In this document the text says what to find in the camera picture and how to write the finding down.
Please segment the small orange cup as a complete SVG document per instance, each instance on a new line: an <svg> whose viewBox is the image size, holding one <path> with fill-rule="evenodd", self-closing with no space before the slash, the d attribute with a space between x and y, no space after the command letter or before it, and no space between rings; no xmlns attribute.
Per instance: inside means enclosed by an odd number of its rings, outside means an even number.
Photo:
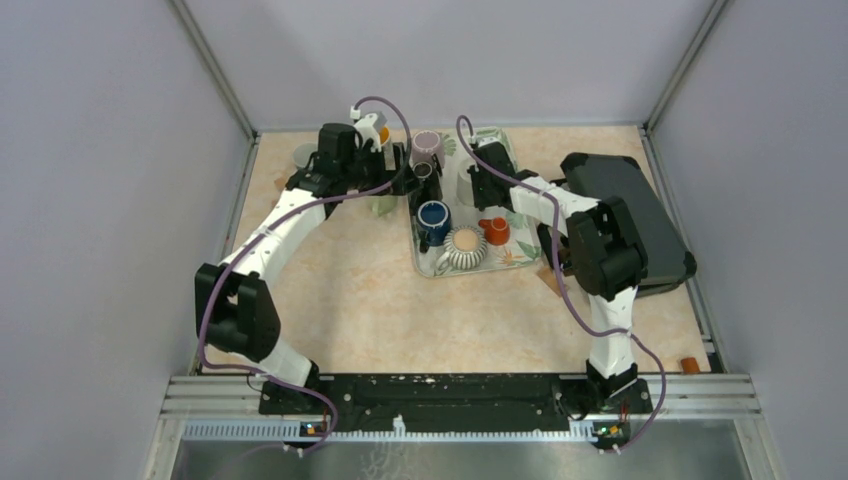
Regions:
<svg viewBox="0 0 848 480"><path fill-rule="evenodd" d="M510 224L504 217L481 219L478 226L483 230L484 238L490 245L502 246L510 240Z"/></svg>

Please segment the grey striped mug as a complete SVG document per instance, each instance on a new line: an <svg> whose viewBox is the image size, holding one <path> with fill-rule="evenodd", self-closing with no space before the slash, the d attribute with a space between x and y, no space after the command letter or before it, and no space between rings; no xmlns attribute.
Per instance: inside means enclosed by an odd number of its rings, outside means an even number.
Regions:
<svg viewBox="0 0 848 480"><path fill-rule="evenodd" d="M448 270L470 271L481 265L488 254L488 243L479 227L463 225L450 230L444 240L444 251L435 263L436 275Z"/></svg>

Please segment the white ribbed mug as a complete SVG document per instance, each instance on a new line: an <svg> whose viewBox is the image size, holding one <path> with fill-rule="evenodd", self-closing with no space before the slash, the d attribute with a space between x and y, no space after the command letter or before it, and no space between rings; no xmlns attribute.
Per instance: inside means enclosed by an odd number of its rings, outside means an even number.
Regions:
<svg viewBox="0 0 848 480"><path fill-rule="evenodd" d="M459 202L468 207L474 207L474 190L469 169L472 165L460 166L456 179L456 196Z"/></svg>

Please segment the light blue dotted mug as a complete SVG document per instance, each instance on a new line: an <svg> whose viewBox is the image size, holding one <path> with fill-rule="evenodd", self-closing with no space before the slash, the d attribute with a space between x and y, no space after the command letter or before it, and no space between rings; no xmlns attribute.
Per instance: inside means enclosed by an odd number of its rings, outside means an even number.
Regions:
<svg viewBox="0 0 848 480"><path fill-rule="evenodd" d="M308 169L310 157L317 151L315 143L304 143L297 146L292 152L292 160L298 169Z"/></svg>

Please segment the light green mug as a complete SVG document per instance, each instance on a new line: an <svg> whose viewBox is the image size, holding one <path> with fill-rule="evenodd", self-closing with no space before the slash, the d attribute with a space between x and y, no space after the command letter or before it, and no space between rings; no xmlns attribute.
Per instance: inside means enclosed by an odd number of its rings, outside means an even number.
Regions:
<svg viewBox="0 0 848 480"><path fill-rule="evenodd" d="M378 196L370 200L370 211L376 217L383 217L393 212L398 204L395 196Z"/></svg>

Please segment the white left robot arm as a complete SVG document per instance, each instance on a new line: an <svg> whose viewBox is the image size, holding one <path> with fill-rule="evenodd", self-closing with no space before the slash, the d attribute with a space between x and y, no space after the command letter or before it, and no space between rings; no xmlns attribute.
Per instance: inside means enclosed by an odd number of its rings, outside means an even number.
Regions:
<svg viewBox="0 0 848 480"><path fill-rule="evenodd" d="M392 142L379 121L324 124L268 216L228 257L196 272L199 347L234 354L241 368L284 383L283 401L295 412L314 410L321 397L309 379L314 363L284 340L270 284L341 203L406 194L410 153L411 143Z"/></svg>

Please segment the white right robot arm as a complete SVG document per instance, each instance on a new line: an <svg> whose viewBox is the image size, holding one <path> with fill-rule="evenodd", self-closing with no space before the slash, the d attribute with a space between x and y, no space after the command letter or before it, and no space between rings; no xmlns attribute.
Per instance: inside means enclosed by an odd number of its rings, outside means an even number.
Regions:
<svg viewBox="0 0 848 480"><path fill-rule="evenodd" d="M632 346L633 305L648 257L626 203L571 192L538 174L514 168L504 145L465 144L474 161L474 205L502 207L551 228L550 257L567 241L571 269L588 296L591 320L578 323L592 338L587 360L586 397L600 412L612 412L638 379Z"/></svg>

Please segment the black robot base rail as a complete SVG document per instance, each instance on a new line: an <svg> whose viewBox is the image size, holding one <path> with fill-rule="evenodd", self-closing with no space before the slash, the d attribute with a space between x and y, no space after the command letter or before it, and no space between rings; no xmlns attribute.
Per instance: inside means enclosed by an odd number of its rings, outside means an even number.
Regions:
<svg viewBox="0 0 848 480"><path fill-rule="evenodd" d="M306 415L337 433L388 430L402 419L412 433L564 431L592 415L615 421L649 414L654 399L639 379L605 396L583 374L333 374L304 393L263 384L258 411Z"/></svg>

